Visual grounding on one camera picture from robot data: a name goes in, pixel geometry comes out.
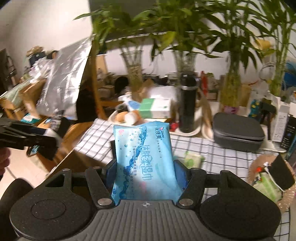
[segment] black thermos bottle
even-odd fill
[[[179,129],[181,132],[194,131],[195,101],[199,83],[191,71],[183,72],[180,76]]]

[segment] silver bag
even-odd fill
[[[64,110],[64,117],[77,120],[76,101],[90,50],[91,37],[58,51],[36,106],[41,115]]]

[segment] wet wipes package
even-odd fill
[[[112,198],[173,200],[182,190],[177,184],[169,124],[159,121],[134,127],[114,126],[117,172]]]

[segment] checkered tablecloth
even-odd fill
[[[246,180],[249,165],[260,155],[266,153],[259,150],[258,153],[247,153],[219,147],[216,143],[198,137],[181,137],[171,135],[173,155],[183,159],[185,152],[190,151],[203,155],[205,161],[202,169],[207,173],[219,174],[221,170],[229,170]],[[114,140],[113,124],[97,119],[88,131],[83,135],[75,147],[79,151],[104,164],[112,160],[110,141]],[[217,188],[206,188],[203,201],[215,195]],[[275,233],[275,240],[289,241],[290,211],[282,215],[281,223]]]

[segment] plate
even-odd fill
[[[165,122],[167,119],[140,119],[138,122],[136,122],[134,125],[128,125],[125,122],[118,122],[115,120],[115,116],[117,115],[117,111],[114,111],[108,118],[108,122],[111,122],[114,125],[120,125],[120,126],[137,126],[144,123],[148,123],[151,121],[160,121]],[[191,137],[197,135],[202,127],[202,110],[199,108],[194,115],[194,126],[196,126],[196,129],[193,132],[190,133],[184,133],[177,128],[175,132],[170,131],[170,134],[177,135],[177,136],[183,136],[183,137]]]

